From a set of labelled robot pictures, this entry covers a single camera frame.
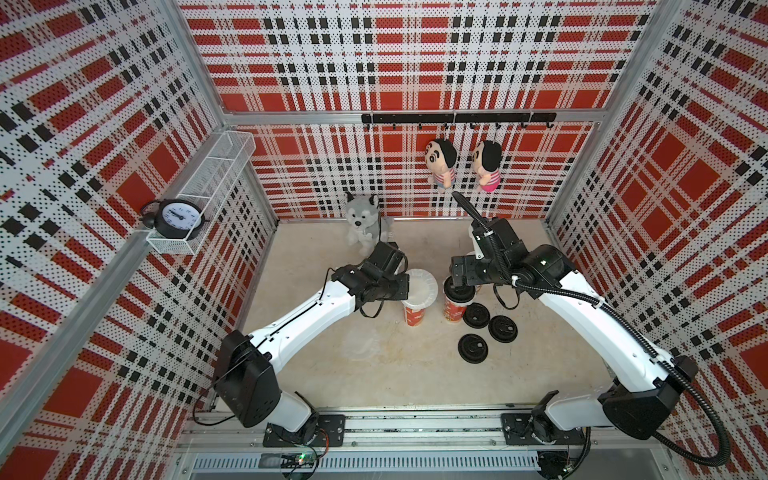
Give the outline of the red paper cup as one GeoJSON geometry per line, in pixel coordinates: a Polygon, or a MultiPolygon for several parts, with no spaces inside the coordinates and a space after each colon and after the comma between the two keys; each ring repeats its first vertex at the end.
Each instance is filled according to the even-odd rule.
{"type": "Polygon", "coordinates": [[[425,316],[425,307],[416,307],[403,303],[405,323],[410,327],[419,326],[425,316]]]}
{"type": "Polygon", "coordinates": [[[451,323],[458,323],[463,320],[464,313],[467,307],[472,303],[469,302],[454,302],[449,298],[445,298],[443,316],[446,321],[451,323]]]}

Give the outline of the red paper cup front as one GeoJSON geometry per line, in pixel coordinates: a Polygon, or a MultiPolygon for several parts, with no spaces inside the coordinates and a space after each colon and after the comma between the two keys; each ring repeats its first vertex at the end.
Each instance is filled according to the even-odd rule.
{"type": "Polygon", "coordinates": [[[469,302],[454,302],[449,298],[445,298],[443,316],[446,321],[451,323],[458,323],[463,320],[464,313],[467,307],[472,303],[469,302]]]}

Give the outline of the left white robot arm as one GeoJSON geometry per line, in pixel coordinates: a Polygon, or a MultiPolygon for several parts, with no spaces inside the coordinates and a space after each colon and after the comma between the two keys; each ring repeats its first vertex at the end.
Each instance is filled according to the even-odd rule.
{"type": "Polygon", "coordinates": [[[360,264],[333,270],[317,293],[280,319],[223,339],[212,387],[242,426],[268,422],[296,433],[312,423],[315,409],[283,390],[278,373],[303,347],[364,305],[407,299],[409,275],[399,270],[405,260],[396,243],[380,242],[360,264]]]}

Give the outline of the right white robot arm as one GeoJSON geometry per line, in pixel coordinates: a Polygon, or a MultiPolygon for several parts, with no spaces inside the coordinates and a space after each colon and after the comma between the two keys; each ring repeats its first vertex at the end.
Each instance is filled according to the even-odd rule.
{"type": "Polygon", "coordinates": [[[731,458],[724,422],[695,387],[696,363],[656,346],[623,319],[559,249],[544,244],[528,250],[509,222],[473,215],[468,229],[471,255],[451,260],[457,287],[511,287],[560,316],[601,357],[613,373],[610,385],[580,394],[552,391],[540,402],[546,424],[561,430],[614,427],[631,438],[654,438],[684,459],[721,467],[731,458]],[[689,395],[710,421],[716,451],[688,451],[660,429],[683,395],[689,395]]]}

